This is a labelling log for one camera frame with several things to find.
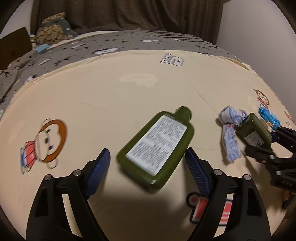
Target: white wall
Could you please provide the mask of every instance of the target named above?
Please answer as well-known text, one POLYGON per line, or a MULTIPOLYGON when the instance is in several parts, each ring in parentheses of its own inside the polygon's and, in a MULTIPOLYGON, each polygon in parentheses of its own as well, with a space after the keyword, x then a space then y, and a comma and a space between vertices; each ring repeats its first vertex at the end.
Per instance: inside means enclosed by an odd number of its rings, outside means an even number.
POLYGON ((296 34, 271 0, 225 3, 217 45, 251 65, 296 119, 296 34))
POLYGON ((27 32, 30 33, 33 1, 34 0, 25 0, 19 5, 0 33, 0 39, 22 27, 26 27, 27 32))

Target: small green bottle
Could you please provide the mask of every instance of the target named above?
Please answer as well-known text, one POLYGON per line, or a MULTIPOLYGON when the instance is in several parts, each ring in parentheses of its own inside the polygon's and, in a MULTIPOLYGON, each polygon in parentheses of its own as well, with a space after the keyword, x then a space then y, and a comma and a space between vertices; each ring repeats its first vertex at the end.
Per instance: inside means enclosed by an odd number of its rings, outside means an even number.
POLYGON ((272 151, 271 134, 254 113, 250 113, 237 127, 236 135, 245 144, 272 151))
POLYGON ((118 153, 123 170, 148 190, 161 189, 193 137, 191 116, 185 106, 174 114, 167 111, 156 114, 118 153))

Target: crumpled cloth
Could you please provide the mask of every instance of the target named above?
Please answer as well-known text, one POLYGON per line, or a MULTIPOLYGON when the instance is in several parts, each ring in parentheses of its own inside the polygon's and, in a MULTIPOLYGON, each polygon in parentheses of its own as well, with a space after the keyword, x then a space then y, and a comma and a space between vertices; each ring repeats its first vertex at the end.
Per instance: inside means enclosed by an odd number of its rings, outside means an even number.
POLYGON ((272 129, 275 130, 281 125, 279 119, 269 109, 261 106, 258 112, 272 129))
POLYGON ((236 111, 232 106, 225 107, 218 116, 223 124, 222 139, 229 162, 233 162, 242 155, 235 139, 235 126, 239 126, 247 116, 244 110, 236 111))

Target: bed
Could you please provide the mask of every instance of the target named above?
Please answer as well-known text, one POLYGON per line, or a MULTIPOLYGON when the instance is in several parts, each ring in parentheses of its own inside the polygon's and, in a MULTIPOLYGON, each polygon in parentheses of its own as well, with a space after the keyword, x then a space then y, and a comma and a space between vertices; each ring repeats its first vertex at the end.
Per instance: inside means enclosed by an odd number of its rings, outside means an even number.
MULTIPOLYGON (((10 82, 0 103, 0 176, 4 180, 0 203, 23 237, 44 176, 69 175, 107 148, 111 164, 89 204, 108 239, 187 240, 195 224, 189 220, 192 208, 186 197, 198 190, 184 161, 153 195, 122 173, 116 161, 119 150, 156 113, 174 112, 180 106, 193 113, 195 135, 190 146, 200 158, 227 175, 252 176, 271 233, 285 216, 281 190, 269 184, 263 165, 244 155, 231 164, 226 160, 217 117, 228 105, 258 113, 259 99, 264 97, 282 126, 296 127, 249 65, 209 42, 166 31, 89 33, 53 45, 43 54, 32 50, 0 77, 10 82), (170 56, 180 61, 166 61, 170 56), (45 129, 49 139, 44 142, 50 149, 45 158, 54 154, 46 163, 35 150, 45 129)), ((238 142, 243 150, 244 144, 238 142)), ((273 149, 279 156, 291 155, 279 145, 273 149)), ((69 200, 63 198, 71 230, 79 235, 69 200)), ((216 234, 223 231, 221 225, 216 234)))

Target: blue gripper pad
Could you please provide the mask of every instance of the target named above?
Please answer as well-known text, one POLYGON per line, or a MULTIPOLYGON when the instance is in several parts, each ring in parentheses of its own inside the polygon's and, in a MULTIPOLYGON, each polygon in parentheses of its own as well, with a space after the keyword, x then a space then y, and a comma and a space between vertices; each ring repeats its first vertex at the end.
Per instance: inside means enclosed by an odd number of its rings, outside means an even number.
POLYGON ((99 156, 97 164, 87 179, 86 190, 84 193, 87 199, 96 193, 96 190, 98 189, 104 174, 107 172, 109 165, 110 152, 108 149, 104 149, 103 153, 99 156))
POLYGON ((199 164, 199 158, 192 148, 188 148, 185 153, 185 161, 191 172, 191 175, 198 187, 200 193, 205 196, 210 196, 210 181, 203 168, 199 164))

